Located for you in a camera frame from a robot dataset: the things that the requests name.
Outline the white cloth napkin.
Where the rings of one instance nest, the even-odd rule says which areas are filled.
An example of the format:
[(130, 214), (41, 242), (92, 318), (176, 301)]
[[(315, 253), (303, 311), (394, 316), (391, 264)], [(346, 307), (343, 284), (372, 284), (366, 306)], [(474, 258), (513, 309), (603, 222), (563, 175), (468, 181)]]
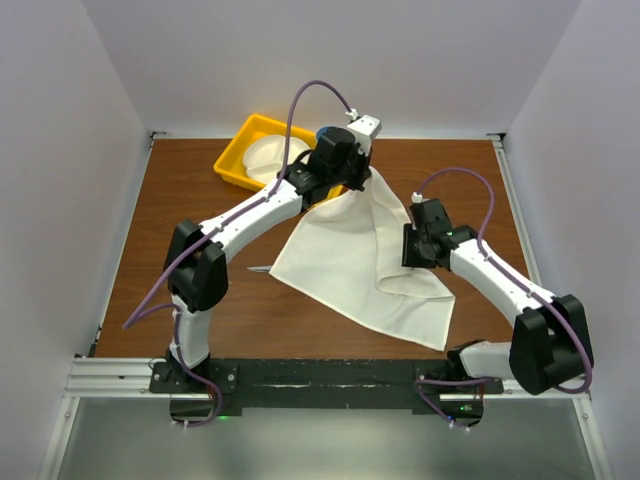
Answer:
[(379, 172), (304, 214), (270, 269), (276, 280), (375, 332), (441, 351), (454, 294), (401, 264), (405, 208)]

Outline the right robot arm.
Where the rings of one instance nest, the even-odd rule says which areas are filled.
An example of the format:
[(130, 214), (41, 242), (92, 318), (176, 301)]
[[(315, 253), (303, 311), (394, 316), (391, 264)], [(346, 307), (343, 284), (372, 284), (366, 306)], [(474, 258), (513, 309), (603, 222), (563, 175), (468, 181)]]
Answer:
[(527, 393), (589, 388), (594, 357), (583, 304), (525, 278), (468, 225), (455, 227), (436, 198), (414, 194), (403, 227), (402, 264), (445, 269), (480, 292), (509, 322), (510, 341), (476, 340), (447, 353), (444, 383), (459, 393), (485, 379), (514, 380)]

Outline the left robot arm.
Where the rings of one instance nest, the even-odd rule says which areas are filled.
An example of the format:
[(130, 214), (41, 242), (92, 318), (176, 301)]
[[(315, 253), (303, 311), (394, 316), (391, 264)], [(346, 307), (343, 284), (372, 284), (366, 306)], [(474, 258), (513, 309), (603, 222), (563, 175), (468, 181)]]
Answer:
[(212, 309), (228, 291), (230, 261), (274, 226), (324, 201), (332, 188), (362, 191), (378, 133), (358, 133), (353, 124), (330, 127), (282, 178), (211, 220), (185, 220), (175, 228), (165, 261), (177, 306), (168, 357), (174, 362), (171, 378), (183, 391), (196, 392), (206, 383)]

